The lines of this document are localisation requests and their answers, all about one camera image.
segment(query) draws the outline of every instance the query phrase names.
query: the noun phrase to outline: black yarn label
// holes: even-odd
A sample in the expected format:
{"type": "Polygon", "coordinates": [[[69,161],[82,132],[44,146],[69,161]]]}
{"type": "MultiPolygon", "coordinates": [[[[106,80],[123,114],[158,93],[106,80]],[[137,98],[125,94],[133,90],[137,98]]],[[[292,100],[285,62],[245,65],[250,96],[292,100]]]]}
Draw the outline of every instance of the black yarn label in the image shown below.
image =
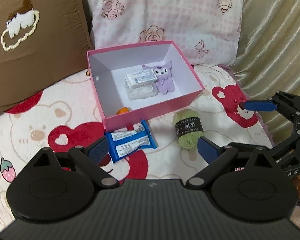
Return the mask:
{"type": "Polygon", "coordinates": [[[203,132],[200,119],[198,117],[190,117],[182,119],[175,125],[178,138],[190,132],[203,132]]]}

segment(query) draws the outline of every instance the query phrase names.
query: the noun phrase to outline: white label on blue package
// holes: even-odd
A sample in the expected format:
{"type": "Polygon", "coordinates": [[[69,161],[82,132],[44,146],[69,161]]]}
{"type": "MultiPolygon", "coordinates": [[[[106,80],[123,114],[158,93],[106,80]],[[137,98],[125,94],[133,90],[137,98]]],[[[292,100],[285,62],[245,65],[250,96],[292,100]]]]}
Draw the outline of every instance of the white label on blue package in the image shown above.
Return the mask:
{"type": "Polygon", "coordinates": [[[146,84],[152,84],[157,80],[153,69],[145,69],[138,72],[127,74],[125,77],[129,88],[136,88],[146,84]]]}
{"type": "Polygon", "coordinates": [[[134,135],[136,133],[143,132],[143,131],[145,131],[145,128],[141,124],[137,130],[125,131],[125,132],[113,132],[113,133],[111,133],[111,136],[112,136],[113,141],[118,141],[118,140],[127,138],[131,135],[134,135]]]}
{"type": "Polygon", "coordinates": [[[135,139],[131,142],[127,142],[115,147],[117,150],[119,157],[124,157],[125,155],[133,152],[134,150],[138,149],[138,147],[142,145],[150,145],[150,141],[148,136],[143,136],[139,139],[135,139]]]}

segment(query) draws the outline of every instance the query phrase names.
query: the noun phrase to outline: purple plush toy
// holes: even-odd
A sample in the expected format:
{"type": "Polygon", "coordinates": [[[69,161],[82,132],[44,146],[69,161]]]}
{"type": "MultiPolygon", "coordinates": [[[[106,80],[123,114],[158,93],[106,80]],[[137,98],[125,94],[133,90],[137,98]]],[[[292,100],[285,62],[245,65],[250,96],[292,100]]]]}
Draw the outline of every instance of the purple plush toy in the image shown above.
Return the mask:
{"type": "Polygon", "coordinates": [[[154,66],[154,67],[148,67],[145,65],[142,65],[143,69],[153,69],[154,73],[157,76],[157,80],[155,82],[157,89],[159,92],[163,95],[165,95],[168,92],[174,91],[174,83],[171,75],[171,68],[172,68],[172,62],[169,61],[165,65],[162,66],[154,66]]]}

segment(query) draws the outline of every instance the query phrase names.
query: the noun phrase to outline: bear nose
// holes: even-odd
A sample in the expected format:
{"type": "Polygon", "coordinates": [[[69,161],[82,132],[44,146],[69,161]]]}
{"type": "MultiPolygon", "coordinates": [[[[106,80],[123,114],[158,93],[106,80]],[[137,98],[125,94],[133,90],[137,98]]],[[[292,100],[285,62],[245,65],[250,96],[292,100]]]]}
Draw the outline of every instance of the bear nose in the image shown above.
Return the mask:
{"type": "Polygon", "coordinates": [[[98,164],[99,167],[104,167],[107,166],[109,164],[109,162],[111,161],[111,157],[109,154],[107,154],[102,161],[98,164]]]}
{"type": "Polygon", "coordinates": [[[39,142],[46,137],[46,134],[43,131],[35,130],[31,132],[30,136],[32,140],[39,142]]]}
{"type": "Polygon", "coordinates": [[[239,103],[239,107],[240,107],[242,110],[246,109],[246,108],[244,107],[244,102],[240,102],[240,103],[239,103]]]}

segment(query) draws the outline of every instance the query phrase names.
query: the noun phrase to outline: pink checkered pattern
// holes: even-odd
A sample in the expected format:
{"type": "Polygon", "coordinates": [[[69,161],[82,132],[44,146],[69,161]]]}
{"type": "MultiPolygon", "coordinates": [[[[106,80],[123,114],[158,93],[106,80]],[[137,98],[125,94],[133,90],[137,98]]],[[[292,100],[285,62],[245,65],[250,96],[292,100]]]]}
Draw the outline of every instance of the pink checkered pattern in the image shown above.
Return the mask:
{"type": "Polygon", "coordinates": [[[230,65],[236,58],[242,0],[88,1],[96,49],[174,40],[194,65],[230,65]]]}

